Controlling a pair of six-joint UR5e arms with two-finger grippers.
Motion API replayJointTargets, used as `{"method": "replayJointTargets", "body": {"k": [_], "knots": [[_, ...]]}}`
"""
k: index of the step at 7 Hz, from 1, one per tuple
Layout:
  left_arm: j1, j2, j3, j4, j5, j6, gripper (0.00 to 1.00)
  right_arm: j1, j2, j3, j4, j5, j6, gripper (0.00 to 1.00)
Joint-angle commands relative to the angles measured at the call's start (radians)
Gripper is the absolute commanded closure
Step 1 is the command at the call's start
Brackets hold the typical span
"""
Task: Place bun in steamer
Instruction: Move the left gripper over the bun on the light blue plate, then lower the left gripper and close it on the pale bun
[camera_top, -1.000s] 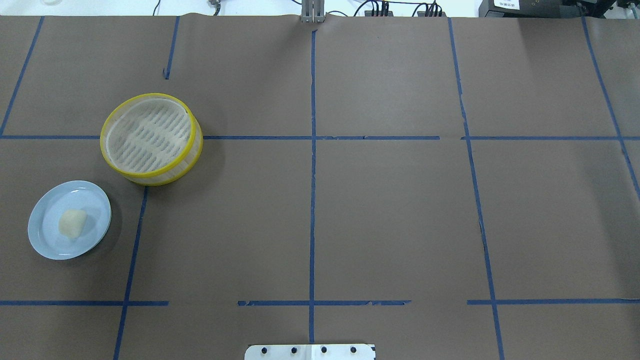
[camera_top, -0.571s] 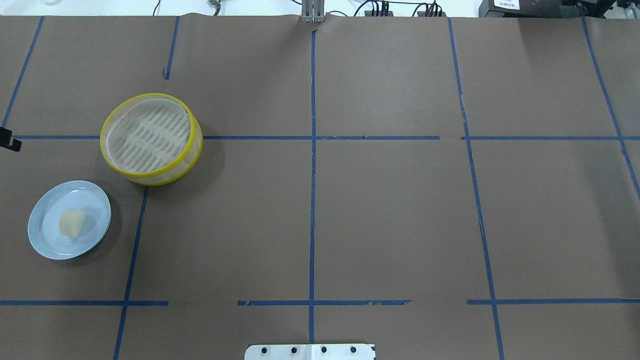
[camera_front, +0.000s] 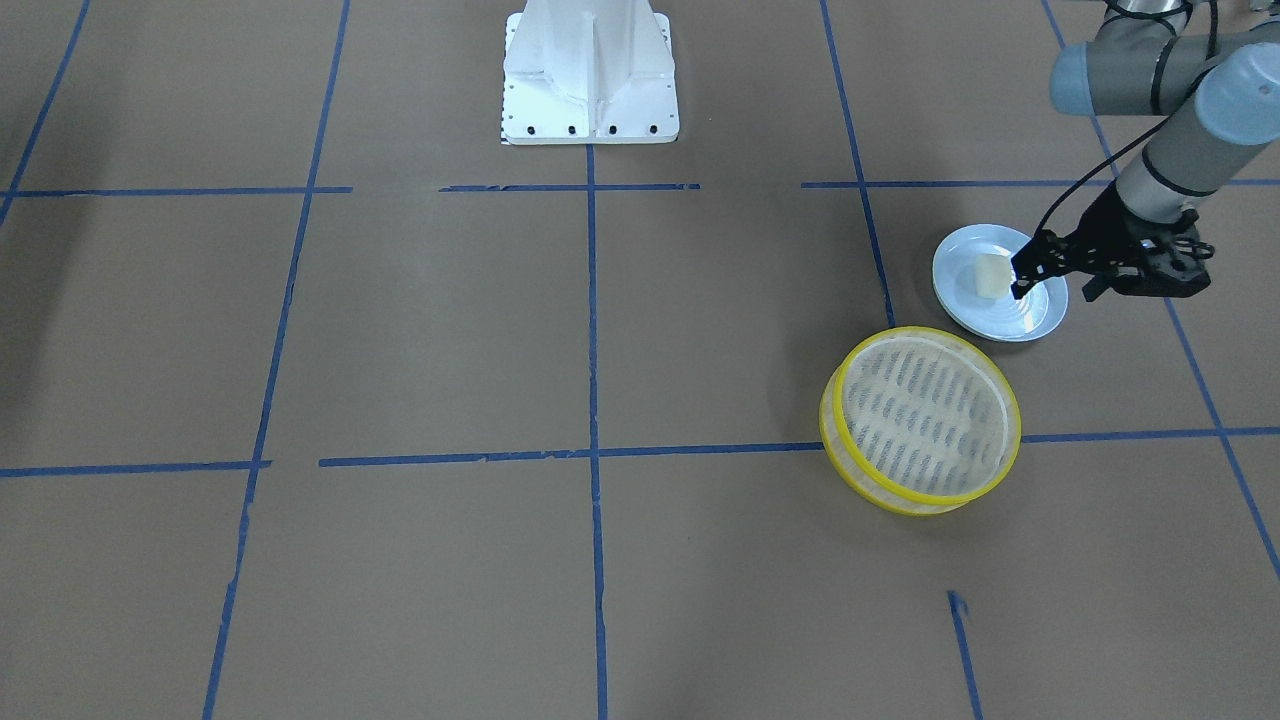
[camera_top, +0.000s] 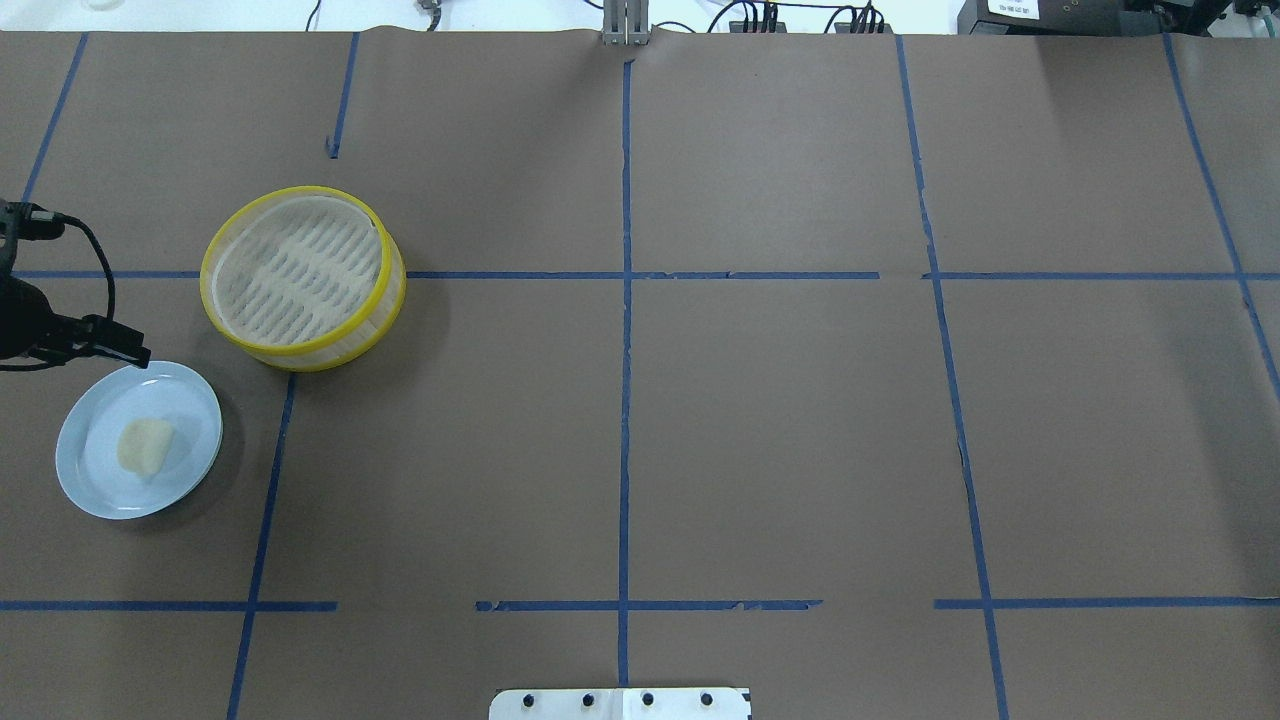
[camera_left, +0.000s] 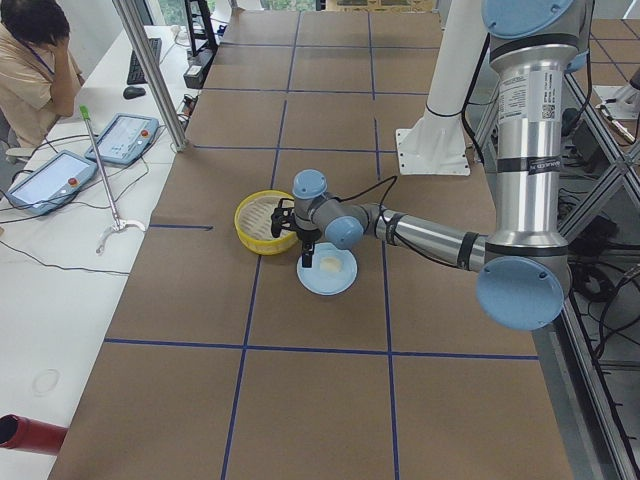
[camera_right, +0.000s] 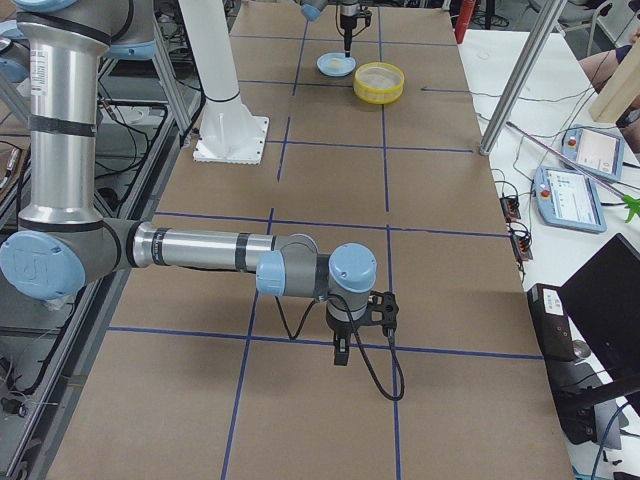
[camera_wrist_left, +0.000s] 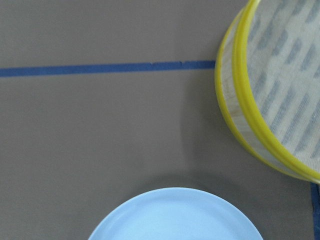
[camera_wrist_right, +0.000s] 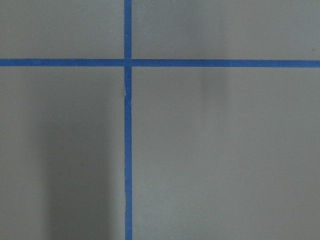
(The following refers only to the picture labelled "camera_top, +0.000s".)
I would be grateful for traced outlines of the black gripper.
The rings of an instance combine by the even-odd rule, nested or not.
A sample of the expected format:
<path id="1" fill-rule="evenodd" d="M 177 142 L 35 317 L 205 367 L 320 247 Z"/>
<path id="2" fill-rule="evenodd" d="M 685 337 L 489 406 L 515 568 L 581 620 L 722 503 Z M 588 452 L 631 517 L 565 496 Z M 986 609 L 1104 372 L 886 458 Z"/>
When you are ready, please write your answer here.
<path id="1" fill-rule="evenodd" d="M 54 333 L 56 347 L 50 350 L 50 361 L 8 363 L 40 348 Z M 95 314 L 59 316 L 33 284 L 3 275 L 1 356 L 3 369 L 52 369 L 82 357 L 106 357 L 145 369 L 152 352 L 145 346 L 145 336 L 140 331 Z"/>

